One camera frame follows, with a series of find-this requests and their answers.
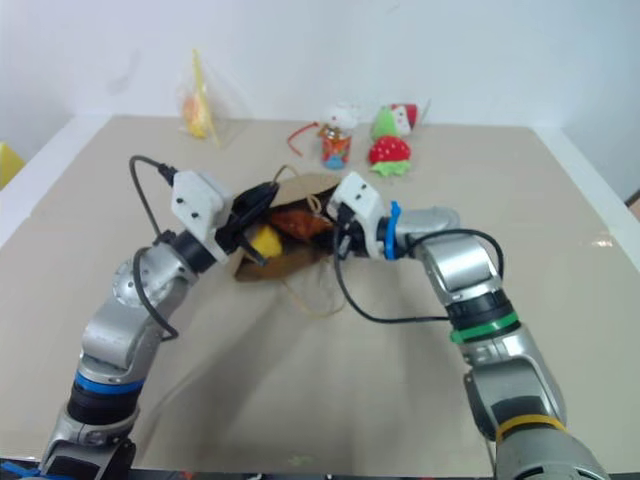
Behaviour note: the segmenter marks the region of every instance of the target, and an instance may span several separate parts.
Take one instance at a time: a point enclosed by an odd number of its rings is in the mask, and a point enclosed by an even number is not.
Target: toy
[[[180,112],[187,131],[196,138],[211,136],[220,147],[220,138],[216,131],[216,119],[213,115],[213,101],[208,90],[208,81],[200,62],[197,50],[193,50],[192,71],[178,93]]]
[[[394,103],[380,109],[371,127],[371,137],[391,135],[406,137],[411,133],[418,120],[418,106],[414,103]]]
[[[411,149],[398,137],[387,135],[380,137],[369,150],[369,162],[373,170],[383,177],[404,175],[409,169]]]
[[[349,161],[351,134],[358,125],[358,107],[338,103],[325,114],[326,123],[318,135],[322,137],[322,161],[331,170],[339,170]]]
[[[263,225],[251,240],[251,246],[264,258],[274,258],[282,255],[282,242],[276,232],[269,225]]]
[[[333,230],[333,224],[325,217],[303,209],[274,212],[269,222],[303,242],[310,242],[316,235]]]

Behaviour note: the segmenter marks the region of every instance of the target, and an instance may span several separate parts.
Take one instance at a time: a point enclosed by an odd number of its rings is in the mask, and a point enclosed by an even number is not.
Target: green ring
[[[460,345],[461,343],[464,343],[465,340],[497,332],[498,330],[502,330],[517,321],[518,314],[516,312],[511,312],[509,315],[499,318],[498,320],[494,320],[491,323],[485,323],[484,325],[478,325],[477,327],[466,328],[464,330],[452,330],[451,341]]]

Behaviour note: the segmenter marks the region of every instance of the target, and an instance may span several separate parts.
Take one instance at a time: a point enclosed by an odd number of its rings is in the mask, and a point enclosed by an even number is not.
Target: white wall
[[[640,187],[618,128],[638,115],[633,0],[4,1],[2,92],[38,132],[69,112],[174,115],[197,47],[239,116],[431,97],[433,122],[567,126],[619,195]]]

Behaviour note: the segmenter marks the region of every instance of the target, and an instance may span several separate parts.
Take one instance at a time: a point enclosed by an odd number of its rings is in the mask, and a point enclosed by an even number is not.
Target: black cable
[[[143,155],[134,155],[129,159],[129,172],[131,173],[131,180],[133,181],[133,186],[136,188],[136,192],[138,192],[138,196],[140,197],[140,202],[142,202],[142,206],[144,207],[144,211],[147,214],[147,218],[149,218],[149,222],[151,222],[151,226],[153,227],[153,231],[156,234],[156,238],[161,235],[160,227],[158,226],[158,222],[156,222],[156,217],[153,215],[151,211],[151,207],[149,206],[149,202],[147,202],[147,197],[142,191],[142,187],[140,186],[140,180],[138,179],[138,172],[136,171],[136,162],[143,162],[147,165],[151,165],[152,167],[156,167],[160,169],[162,167],[162,163],[156,162],[155,160],[151,160],[148,157]]]
[[[342,277],[342,269],[340,268],[340,255],[338,249],[340,247],[340,227],[336,226],[333,230],[333,266],[336,271],[336,278],[338,280],[338,285],[340,286],[340,290],[344,294],[344,298],[347,300],[349,305],[362,315],[367,320],[371,320],[376,323],[386,323],[386,324],[398,324],[398,323],[417,323],[417,322],[437,322],[443,320],[449,320],[449,317],[439,317],[439,316],[427,316],[427,317],[405,317],[405,318],[380,318],[374,317],[369,313],[365,312],[360,308],[360,306],[353,299],[349,290],[347,290],[347,286],[344,283],[344,278]]]
[[[404,249],[403,252],[400,253],[400,255],[398,255],[398,257],[401,258],[407,255],[408,253],[411,253],[413,249],[416,248],[422,242],[431,240],[432,238],[443,237],[445,235],[455,235],[455,234],[473,235],[474,237],[480,237],[486,240],[487,242],[489,242],[493,247],[493,249],[496,251],[496,256],[498,257],[498,275],[500,275],[500,278],[504,277],[505,261],[504,261],[504,252],[502,251],[502,247],[500,247],[500,244],[498,243],[498,241],[488,233],[482,232],[480,230],[474,230],[472,228],[452,228],[451,230],[439,230],[437,232],[426,233],[416,238],[415,240],[412,240],[411,242],[409,242],[407,247]]]
[[[147,309],[151,318],[162,327],[164,331],[166,331],[169,335],[166,337],[162,337],[163,342],[167,342],[169,340],[173,340],[178,338],[178,331],[169,325],[169,322],[156,310],[156,308],[151,304],[147,294],[144,291],[144,287],[142,285],[142,276],[140,275],[140,260],[142,259],[142,255],[149,250],[148,247],[139,248],[136,253],[133,255],[133,285],[136,289],[136,293],[138,294],[138,298],[140,299],[140,303]]]

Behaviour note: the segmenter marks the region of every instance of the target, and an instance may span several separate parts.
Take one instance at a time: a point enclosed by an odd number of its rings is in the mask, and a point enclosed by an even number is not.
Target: metal arm segment
[[[188,244],[184,235],[175,242],[178,249]],[[140,268],[147,297],[165,318],[197,281],[194,266],[165,243],[145,252]],[[115,479],[124,478],[131,467],[135,446],[128,435],[163,329],[140,303],[131,260],[118,268],[112,287],[112,295],[84,332],[71,397],[60,411],[43,456],[43,474]]]
[[[410,223],[417,215],[410,212]],[[429,223],[435,231],[437,222]],[[396,241],[402,248],[424,233],[424,224],[420,230],[410,232],[400,217]],[[413,255],[449,314],[452,341],[471,366],[465,388],[478,429],[497,442],[497,478],[607,479],[589,449],[567,432],[560,388],[480,242],[471,235],[443,236],[423,242]]]

